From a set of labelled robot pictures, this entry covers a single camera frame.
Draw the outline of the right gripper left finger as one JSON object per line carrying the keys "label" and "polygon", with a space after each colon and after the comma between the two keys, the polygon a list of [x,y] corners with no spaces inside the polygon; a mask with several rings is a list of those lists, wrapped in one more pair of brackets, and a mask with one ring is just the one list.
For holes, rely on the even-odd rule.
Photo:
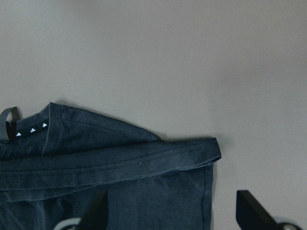
{"label": "right gripper left finger", "polygon": [[98,191],[80,221],[81,230],[106,230],[108,224],[107,191]]}

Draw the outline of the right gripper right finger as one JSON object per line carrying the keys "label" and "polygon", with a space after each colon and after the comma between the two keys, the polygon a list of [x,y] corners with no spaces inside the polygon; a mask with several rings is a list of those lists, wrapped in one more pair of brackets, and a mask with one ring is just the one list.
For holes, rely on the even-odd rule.
{"label": "right gripper right finger", "polygon": [[249,190],[236,192],[236,221],[241,230],[278,230],[278,223]]}

